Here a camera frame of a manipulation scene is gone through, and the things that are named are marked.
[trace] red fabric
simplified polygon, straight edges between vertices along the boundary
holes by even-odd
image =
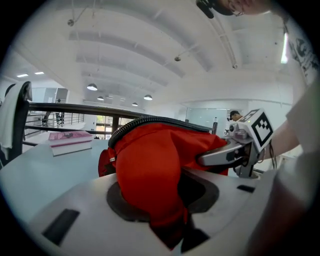
[[[101,153],[99,176],[105,175],[109,159],[116,168],[121,192],[126,201],[150,215],[154,230],[186,220],[186,209],[177,191],[181,167],[207,170],[196,162],[196,156],[224,146],[225,140],[206,132],[191,131],[172,125],[152,123],[126,134],[115,145]]]

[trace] pink book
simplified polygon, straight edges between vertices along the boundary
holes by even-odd
[[[51,147],[58,147],[76,143],[90,142],[92,139],[93,136],[85,130],[51,132],[49,135],[49,144]]]

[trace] railing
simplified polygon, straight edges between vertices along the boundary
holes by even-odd
[[[22,143],[28,146],[36,146],[36,143],[26,141],[26,139],[38,135],[42,131],[83,131],[65,127],[84,122],[85,115],[105,116],[105,119],[108,117],[108,120],[111,121],[109,124],[106,122],[104,122],[104,124],[95,124],[96,126],[104,126],[104,131],[87,130],[88,133],[97,137],[110,136],[114,131],[121,127],[122,124],[119,122],[120,118],[132,120],[147,116],[141,113],[107,107],[61,103],[30,103],[27,121],[24,126],[25,135]]]
[[[25,137],[31,137],[40,131],[38,127],[48,127],[48,128],[63,128],[64,126],[74,125],[82,123],[85,120],[85,115],[80,113],[65,113],[65,112],[50,112],[37,113],[35,114],[31,110],[27,116],[26,129],[36,130],[25,134]]]

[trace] black slot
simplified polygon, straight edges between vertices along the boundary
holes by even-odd
[[[192,216],[188,215],[188,221],[185,225],[181,252],[185,253],[198,245],[202,244],[210,237],[199,228],[195,228]]]
[[[255,188],[253,186],[247,186],[247,185],[240,185],[237,187],[238,190],[243,190],[249,193],[253,193],[255,191]]]
[[[64,209],[42,232],[42,235],[59,246],[79,214],[79,211]]]

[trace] glass wall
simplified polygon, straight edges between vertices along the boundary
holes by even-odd
[[[227,109],[216,109],[216,108],[188,108],[186,113],[186,119],[189,123],[208,128],[213,127],[214,120],[217,118],[217,129],[216,135],[219,137],[225,136],[227,127]]]
[[[120,117],[119,118],[119,128],[126,125],[127,123],[131,122],[133,119],[129,119],[129,118],[123,118],[123,117]]]
[[[97,115],[96,116],[96,131],[101,132],[110,132],[112,131],[112,122],[113,117],[112,116],[104,116],[104,115]],[[97,134],[97,137],[99,137],[100,140],[109,140],[111,137],[111,134]]]

